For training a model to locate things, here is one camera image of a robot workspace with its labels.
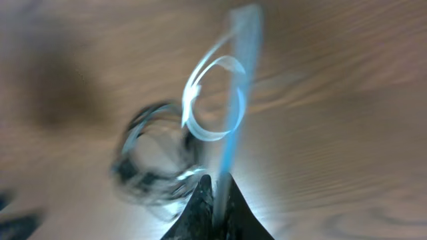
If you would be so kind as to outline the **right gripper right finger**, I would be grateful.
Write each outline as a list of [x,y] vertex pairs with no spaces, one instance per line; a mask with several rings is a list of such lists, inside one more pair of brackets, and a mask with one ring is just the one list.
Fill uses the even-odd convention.
[[230,181],[230,190],[226,216],[220,227],[220,239],[274,240],[252,213],[234,178],[229,173],[226,176]]

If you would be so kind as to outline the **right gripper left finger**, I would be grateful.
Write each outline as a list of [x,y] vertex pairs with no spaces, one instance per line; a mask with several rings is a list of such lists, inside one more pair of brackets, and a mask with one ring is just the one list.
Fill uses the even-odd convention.
[[211,177],[203,175],[177,221],[161,240],[208,240],[212,229]]

